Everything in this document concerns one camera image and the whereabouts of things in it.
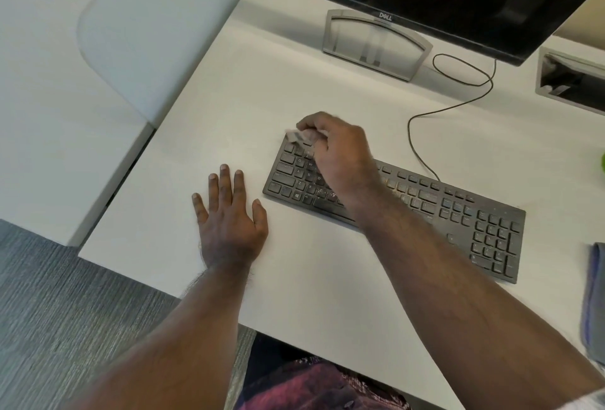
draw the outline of space bar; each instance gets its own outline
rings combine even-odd
[[[313,203],[313,206],[315,206],[317,209],[321,209],[322,211],[336,214],[337,216],[344,217],[345,219],[354,222],[354,219],[349,215],[349,211],[347,211],[345,208],[341,208],[340,206],[335,205],[330,201],[322,200],[321,198],[316,198]]]

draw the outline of forearm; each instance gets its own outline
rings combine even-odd
[[[470,409],[555,409],[605,386],[556,330],[384,188],[347,204],[422,342]]]
[[[205,272],[166,320],[69,408],[223,410],[248,269]]]

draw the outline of white sleeve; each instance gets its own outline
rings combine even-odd
[[[574,400],[559,410],[605,410],[605,390],[596,391]]]

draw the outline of monitor stand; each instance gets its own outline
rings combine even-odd
[[[355,10],[329,10],[323,51],[409,82],[433,45],[414,31]]]

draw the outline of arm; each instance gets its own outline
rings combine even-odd
[[[298,128],[315,141],[318,167],[465,408],[553,410],[605,387],[603,376],[556,330],[381,185],[361,128],[324,113]]]
[[[250,265],[268,234],[258,200],[253,220],[246,190],[229,167],[209,177],[209,207],[193,206],[208,269],[178,307],[68,407],[70,410],[223,410],[237,343],[237,320]]]

